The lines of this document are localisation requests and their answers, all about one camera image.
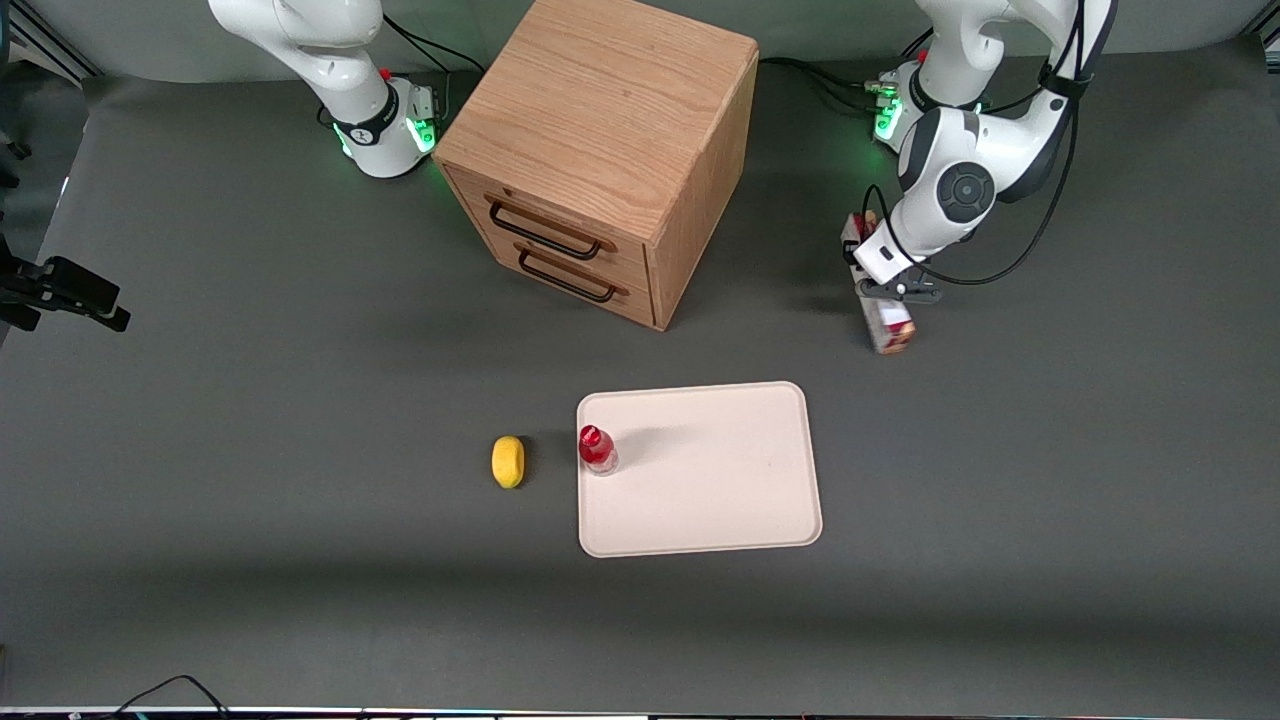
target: red bottle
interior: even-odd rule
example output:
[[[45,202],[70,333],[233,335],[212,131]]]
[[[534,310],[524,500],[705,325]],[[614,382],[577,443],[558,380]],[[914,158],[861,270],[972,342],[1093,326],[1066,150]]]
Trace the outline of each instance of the red bottle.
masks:
[[[577,436],[577,455],[596,475],[608,475],[618,469],[618,448],[613,438],[595,425],[586,425]]]

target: gray tabletop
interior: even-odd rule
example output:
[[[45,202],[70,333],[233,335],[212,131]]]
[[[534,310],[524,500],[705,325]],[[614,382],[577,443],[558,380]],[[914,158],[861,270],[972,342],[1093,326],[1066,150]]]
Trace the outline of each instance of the gray tabletop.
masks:
[[[186,671],[230,705],[1274,717],[1263,79],[1256,40],[1108,56],[1043,247],[895,357],[837,242],[895,161],[788,68],[666,334],[499,268],[433,167],[360,176],[300,83],[101,86],[45,250],[134,320],[0,351],[4,702]],[[938,266],[1001,266],[1047,200]],[[808,395],[815,544],[582,553],[582,396],[771,379]]]

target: drawer handle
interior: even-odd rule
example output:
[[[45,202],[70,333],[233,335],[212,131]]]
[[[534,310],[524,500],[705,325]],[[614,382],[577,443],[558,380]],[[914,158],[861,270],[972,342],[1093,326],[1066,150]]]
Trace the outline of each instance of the drawer handle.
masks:
[[[544,273],[544,272],[539,270],[538,268],[530,266],[527,263],[525,263],[525,260],[527,260],[527,259],[529,259],[529,251],[527,250],[521,250],[520,251],[520,269],[521,270],[525,270],[526,273],[529,273],[530,275],[534,275],[535,278],[544,279],[544,281],[552,283],[553,286],[556,286],[556,287],[558,287],[561,290],[567,290],[567,291],[572,292],[573,295],[576,295],[579,297],[584,297],[586,300],[590,300],[591,302],[599,302],[599,304],[603,305],[603,304],[608,302],[609,300],[612,300],[613,299],[613,293],[617,292],[617,290],[618,290],[618,288],[616,288],[616,287],[613,287],[611,284],[609,290],[604,295],[595,295],[594,292],[585,291],[585,290],[577,287],[573,283],[564,282],[564,281],[557,278],[556,275],[552,275],[549,273]]]
[[[550,247],[556,252],[563,252],[564,255],[568,255],[570,258],[572,258],[575,260],[590,260],[591,258],[595,258],[596,252],[600,251],[600,241],[593,242],[591,243],[591,249],[588,250],[586,252],[584,252],[581,250],[573,250],[572,247],[570,247],[567,245],[562,245],[559,242],[556,242],[554,240],[552,240],[549,237],[543,237],[543,236],[540,236],[540,234],[538,234],[538,233],[535,233],[532,231],[526,231],[525,228],[522,228],[520,225],[515,225],[515,224],[508,223],[507,220],[503,220],[502,218],[499,218],[498,217],[498,211],[502,210],[502,209],[503,209],[502,208],[502,202],[498,202],[497,200],[494,200],[493,205],[489,206],[489,219],[493,220],[493,224],[498,225],[499,228],[502,228],[502,229],[504,229],[507,232],[516,233],[516,234],[518,234],[520,237],[522,237],[525,240],[536,242],[538,245],[544,245],[547,247]]]

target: wood grain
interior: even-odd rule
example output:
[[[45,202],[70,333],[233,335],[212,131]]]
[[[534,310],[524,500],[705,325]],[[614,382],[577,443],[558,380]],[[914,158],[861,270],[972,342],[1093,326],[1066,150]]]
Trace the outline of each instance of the wood grain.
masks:
[[[755,41],[632,0],[539,0],[436,149],[648,242]]]
[[[527,199],[513,200],[508,197],[502,186],[493,181],[451,165],[445,165],[445,176],[451,179],[454,195],[467,208],[471,222],[480,231],[489,251],[495,256],[500,250],[509,249],[513,243],[531,245],[539,255],[557,258],[593,277],[649,295],[649,269],[644,246],[630,240],[593,236],[575,227],[575,220],[556,218],[554,214],[539,208],[536,202],[530,204]],[[499,217],[507,222],[579,251],[590,250],[591,243],[599,240],[600,251],[590,260],[577,260],[499,228],[489,218],[489,209],[494,200],[502,202],[504,210]]]
[[[755,95],[753,59],[745,68],[705,151],[699,155],[680,197],[671,206],[662,228],[662,242],[649,247],[649,282],[653,292],[654,325],[666,329],[685,295],[694,269],[728,205],[746,160],[746,136]]]
[[[634,0],[538,0],[435,160],[499,263],[530,275],[529,250],[666,329],[742,174],[758,60],[749,37]],[[520,228],[602,249],[534,243],[494,224],[494,202]]]

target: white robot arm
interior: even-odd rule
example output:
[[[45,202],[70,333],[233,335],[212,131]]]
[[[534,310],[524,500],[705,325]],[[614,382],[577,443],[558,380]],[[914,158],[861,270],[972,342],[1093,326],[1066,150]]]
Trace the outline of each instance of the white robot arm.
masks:
[[[333,117],[343,151],[365,173],[407,173],[435,146],[430,88],[387,78],[364,46],[383,26],[380,0],[209,0],[228,32],[298,73]]]
[[[933,106],[905,129],[891,128],[901,135],[899,182],[905,196],[854,251],[855,261],[881,284],[965,238],[996,200],[1012,202],[1043,186],[1115,13],[1114,0],[918,1],[934,17],[938,37],[923,65],[908,64],[915,68],[899,120],[919,108],[922,96]],[[1019,18],[1053,42],[1052,65],[1046,64],[1042,90],[1027,113],[1006,119],[938,105],[943,97],[960,105],[977,100],[1004,54],[998,36],[986,28]],[[1083,24],[1083,37],[1076,24]],[[877,128],[881,140],[884,129],[883,123]]]

